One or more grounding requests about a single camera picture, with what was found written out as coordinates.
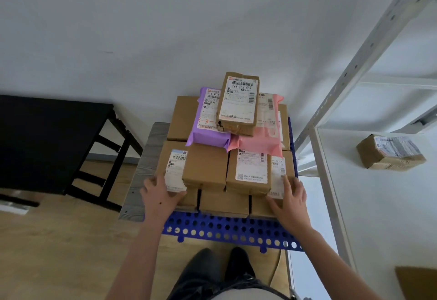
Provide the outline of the person's right hand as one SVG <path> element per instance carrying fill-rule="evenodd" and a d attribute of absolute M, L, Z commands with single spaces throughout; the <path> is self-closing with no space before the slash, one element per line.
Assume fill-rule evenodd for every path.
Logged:
<path fill-rule="evenodd" d="M 306 234 L 313 230 L 306 205 L 307 193 L 303 183 L 293 178 L 292 183 L 283 176 L 283 209 L 273 210 L 281 226 L 301 244 Z"/>

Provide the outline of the tall labelled cardboard box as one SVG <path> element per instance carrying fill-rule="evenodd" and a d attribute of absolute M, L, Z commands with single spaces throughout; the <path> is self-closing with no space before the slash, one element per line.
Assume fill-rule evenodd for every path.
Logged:
<path fill-rule="evenodd" d="M 176 210 L 183 212 L 197 211 L 198 189 L 185 186 L 182 176 L 188 148 L 185 142 L 165 141 L 160 153 L 156 173 L 164 175 L 167 192 L 170 197 L 179 192 L 186 192 L 178 202 Z"/>

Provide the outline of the person's left forearm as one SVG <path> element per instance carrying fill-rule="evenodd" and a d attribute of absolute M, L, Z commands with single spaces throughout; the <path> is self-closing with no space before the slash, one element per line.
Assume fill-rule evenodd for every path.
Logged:
<path fill-rule="evenodd" d="M 165 221 L 144 221 L 105 300 L 150 300 Z"/>

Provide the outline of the person's right forearm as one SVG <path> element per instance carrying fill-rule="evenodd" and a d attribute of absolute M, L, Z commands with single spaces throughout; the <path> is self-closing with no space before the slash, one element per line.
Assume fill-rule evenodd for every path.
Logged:
<path fill-rule="evenodd" d="M 382 300 L 318 231 L 304 225 L 290 232 L 308 256 L 331 300 Z"/>

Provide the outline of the stack of brown cardboard boxes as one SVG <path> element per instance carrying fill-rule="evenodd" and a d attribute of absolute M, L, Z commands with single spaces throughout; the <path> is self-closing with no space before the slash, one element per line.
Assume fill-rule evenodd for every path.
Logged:
<path fill-rule="evenodd" d="M 252 196 L 271 189 L 271 156 L 193 143 L 188 148 L 182 180 L 198 189 L 202 214 L 250 217 Z"/>

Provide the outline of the grey wooden board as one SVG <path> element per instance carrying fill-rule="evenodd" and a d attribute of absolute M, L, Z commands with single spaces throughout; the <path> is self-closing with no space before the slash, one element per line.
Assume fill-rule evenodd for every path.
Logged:
<path fill-rule="evenodd" d="M 170 123 L 155 122 L 150 130 L 143 153 L 134 172 L 126 198 L 118 216 L 118 220 L 142 222 L 145 217 L 145 208 L 140 189 L 144 180 L 153 177 L 158 165 L 161 149 L 167 140 Z"/>

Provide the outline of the pink plastic mailer parcel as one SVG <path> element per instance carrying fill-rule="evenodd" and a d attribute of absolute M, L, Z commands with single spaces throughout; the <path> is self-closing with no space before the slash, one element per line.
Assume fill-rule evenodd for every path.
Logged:
<path fill-rule="evenodd" d="M 279 103 L 282 100 L 283 97 L 278 94 L 259 93 L 257 124 L 253 136 L 232 134 L 228 151 L 238 148 L 282 158 L 278 110 Z"/>

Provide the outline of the purple plastic mailer parcel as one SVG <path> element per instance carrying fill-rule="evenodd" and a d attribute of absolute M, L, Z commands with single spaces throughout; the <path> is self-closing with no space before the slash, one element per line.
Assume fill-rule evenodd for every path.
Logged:
<path fill-rule="evenodd" d="M 231 134 L 220 132 L 216 126 L 216 113 L 220 97 L 220 89 L 201 88 L 196 116 L 186 143 L 187 147 L 197 143 L 224 148 L 229 151 Z"/>

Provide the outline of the person's black trousers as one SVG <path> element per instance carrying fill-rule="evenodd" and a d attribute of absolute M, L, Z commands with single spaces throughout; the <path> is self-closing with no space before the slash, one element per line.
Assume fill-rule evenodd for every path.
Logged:
<path fill-rule="evenodd" d="M 167 300 L 210 300 L 225 290 L 247 288 L 268 290 L 284 300 L 301 300 L 293 289 L 287 297 L 260 281 L 247 252 L 240 247 L 232 249 L 224 276 L 216 254 L 210 248 L 200 250 L 183 270 Z"/>

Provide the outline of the person's white shirt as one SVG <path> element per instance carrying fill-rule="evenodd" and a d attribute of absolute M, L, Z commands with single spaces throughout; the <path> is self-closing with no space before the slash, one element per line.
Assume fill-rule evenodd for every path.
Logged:
<path fill-rule="evenodd" d="M 259 288 L 225 290 L 210 300 L 284 300 L 277 294 Z"/>

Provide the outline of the white metal shelf rack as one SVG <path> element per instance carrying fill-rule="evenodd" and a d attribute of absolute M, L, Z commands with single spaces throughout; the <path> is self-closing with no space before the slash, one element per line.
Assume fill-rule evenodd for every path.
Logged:
<path fill-rule="evenodd" d="M 335 38 L 346 38 L 340 29 L 346 11 L 365 14 L 361 2 L 352 8 L 352 0 L 317 0 L 326 19 L 318 17 L 321 27 L 321 56 L 314 58 L 309 70 L 320 77 L 330 76 L 330 68 L 339 77 L 325 99 L 309 119 L 295 141 L 297 151 L 311 141 L 319 169 L 322 189 L 330 214 L 340 256 L 385 300 L 406 300 L 395 269 L 397 267 L 437 269 L 437 149 L 425 135 L 437 127 L 437 38 L 435 47 L 426 50 L 433 63 L 432 74 L 424 70 L 405 71 L 402 76 L 368 72 L 381 56 L 427 6 L 437 0 L 382 0 L 377 10 L 387 9 L 370 31 L 363 44 L 346 51 L 340 58 Z M 340 59 L 344 66 L 335 66 Z M 400 111 L 400 121 L 391 117 L 389 132 L 344 130 L 326 126 L 335 110 L 352 94 L 364 79 L 374 86 L 403 86 L 415 90 L 434 91 L 435 99 L 428 109 L 412 118 L 412 112 Z M 427 162 L 409 171 L 365 169 L 353 144 L 364 135 L 383 134 L 386 137 L 410 136 L 422 150 Z"/>

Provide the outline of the brown taped paper parcel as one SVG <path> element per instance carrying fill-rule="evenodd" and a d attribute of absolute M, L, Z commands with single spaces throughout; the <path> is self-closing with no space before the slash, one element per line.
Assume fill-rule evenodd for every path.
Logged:
<path fill-rule="evenodd" d="M 253 137 L 257 125 L 259 77 L 227 71 L 216 111 L 220 132 Z"/>

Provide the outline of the small brown labelled parcel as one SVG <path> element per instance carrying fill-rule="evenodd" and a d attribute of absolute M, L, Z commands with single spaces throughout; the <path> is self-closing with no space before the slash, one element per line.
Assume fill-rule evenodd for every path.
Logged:
<path fill-rule="evenodd" d="M 356 148 L 364 168 L 371 170 L 408 171 L 427 162 L 408 136 L 370 134 Z"/>

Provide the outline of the black table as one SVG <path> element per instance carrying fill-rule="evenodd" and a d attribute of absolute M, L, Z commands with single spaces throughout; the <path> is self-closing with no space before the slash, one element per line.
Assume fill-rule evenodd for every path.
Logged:
<path fill-rule="evenodd" d="M 94 143 L 117 153 L 106 179 L 81 171 Z M 108 200 L 128 148 L 143 148 L 112 104 L 0 95 L 0 189 Z"/>

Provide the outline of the flat brown cardboard piece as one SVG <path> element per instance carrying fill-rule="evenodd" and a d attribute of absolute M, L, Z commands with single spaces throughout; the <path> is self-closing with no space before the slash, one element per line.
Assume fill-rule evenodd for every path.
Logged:
<path fill-rule="evenodd" d="M 405 300 L 437 300 L 437 269 L 397 266 L 395 273 Z"/>

